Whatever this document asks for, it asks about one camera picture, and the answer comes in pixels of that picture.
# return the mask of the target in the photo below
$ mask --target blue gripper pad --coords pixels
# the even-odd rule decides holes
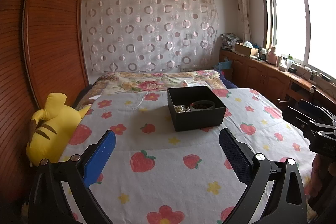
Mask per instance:
[[[250,156],[253,152],[246,144],[239,143],[227,128],[221,130],[219,144],[239,181],[248,186],[252,181],[252,158]]]
[[[109,130],[84,167],[83,182],[87,188],[97,182],[115,146],[116,136],[113,131]]]

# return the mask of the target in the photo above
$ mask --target yellow plush toy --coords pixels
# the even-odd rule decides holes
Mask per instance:
[[[44,158],[58,162],[76,127],[90,106],[80,111],[64,105],[67,97],[62,93],[50,93],[44,109],[31,118],[26,153],[35,166]]]

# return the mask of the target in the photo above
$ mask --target black gripper pad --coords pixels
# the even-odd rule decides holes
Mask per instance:
[[[249,159],[250,155],[253,155],[252,151],[245,144],[239,143],[227,128],[220,132],[219,144],[239,181],[248,186],[252,181],[252,159]],[[251,153],[243,151],[244,147]]]

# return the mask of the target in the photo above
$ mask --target window pane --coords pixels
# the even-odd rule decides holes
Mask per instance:
[[[304,0],[276,0],[276,52],[290,54],[303,61],[306,46],[306,12]]]
[[[308,0],[310,51],[308,64],[336,78],[336,0]]]

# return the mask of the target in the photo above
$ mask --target window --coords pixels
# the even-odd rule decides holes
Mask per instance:
[[[268,34],[276,53],[336,79],[336,0],[269,2]]]

